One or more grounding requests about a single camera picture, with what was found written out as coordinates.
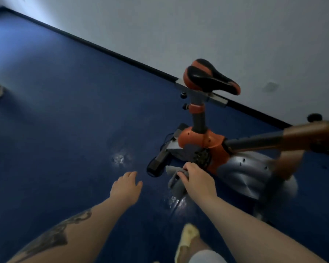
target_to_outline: bike seat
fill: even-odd
[[[239,95],[240,86],[219,73],[215,67],[205,59],[195,60],[184,72],[185,85],[193,90],[212,92],[223,90],[234,95]]]

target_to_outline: hand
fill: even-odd
[[[202,170],[197,164],[191,162],[187,162],[183,169],[188,170],[189,180],[182,172],[178,172],[177,174],[195,203],[200,205],[206,199],[217,197],[214,179],[207,172]]]
[[[113,183],[110,198],[124,200],[129,206],[134,205],[139,199],[142,188],[142,181],[135,185],[136,174],[137,172],[135,171],[126,172],[123,176],[118,178],[118,180]]]

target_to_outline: white shorts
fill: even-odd
[[[201,250],[191,257],[189,263],[227,263],[227,261],[215,251]]]

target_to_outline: person's left hand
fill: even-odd
[[[140,196],[142,181],[135,185],[137,172],[126,172],[113,183],[110,197],[125,200],[129,206],[134,205]]]

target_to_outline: tattoo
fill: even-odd
[[[25,253],[25,255],[23,256],[23,258],[19,259],[18,261],[15,261],[15,263],[20,263],[50,248],[68,244],[67,236],[65,234],[65,229],[67,225],[79,224],[80,222],[89,219],[91,216],[91,209],[88,209],[77,215],[74,215],[73,217],[70,217],[65,221],[62,221],[58,225],[54,226],[52,229],[43,233],[37,239],[27,244],[25,247],[23,247],[15,256],[18,256],[22,253]]]

